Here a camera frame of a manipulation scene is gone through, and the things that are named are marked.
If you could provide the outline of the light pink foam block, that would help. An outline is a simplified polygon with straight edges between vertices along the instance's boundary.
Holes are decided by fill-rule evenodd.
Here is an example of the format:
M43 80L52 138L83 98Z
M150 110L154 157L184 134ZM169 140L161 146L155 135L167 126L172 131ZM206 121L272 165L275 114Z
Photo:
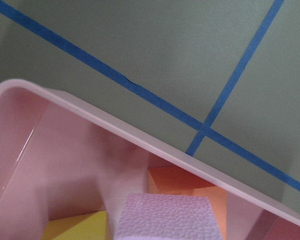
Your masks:
M207 197L131 193L122 208L115 240L221 240Z

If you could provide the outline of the yellow foam block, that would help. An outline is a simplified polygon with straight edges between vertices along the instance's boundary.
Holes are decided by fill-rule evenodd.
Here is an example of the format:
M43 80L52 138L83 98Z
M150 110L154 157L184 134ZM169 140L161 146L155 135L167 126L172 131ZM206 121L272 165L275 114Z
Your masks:
M43 240L110 240L106 211L49 221Z

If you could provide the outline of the pink plastic bin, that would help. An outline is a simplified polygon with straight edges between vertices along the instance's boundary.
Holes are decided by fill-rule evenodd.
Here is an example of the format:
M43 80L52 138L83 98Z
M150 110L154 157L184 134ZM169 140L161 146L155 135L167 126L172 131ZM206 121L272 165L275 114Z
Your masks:
M227 191L226 240L300 240L300 193L246 160L217 124L194 155L195 130L164 118L164 142L60 90L0 83L0 240L39 240L49 221L107 211L115 234L148 169L180 167Z

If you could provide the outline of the orange foam block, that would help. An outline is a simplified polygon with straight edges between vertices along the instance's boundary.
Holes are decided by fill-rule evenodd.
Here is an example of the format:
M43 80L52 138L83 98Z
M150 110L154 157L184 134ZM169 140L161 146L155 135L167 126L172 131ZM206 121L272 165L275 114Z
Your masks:
M178 166L148 169L148 191L152 194L207 197L219 230L227 239L228 192Z

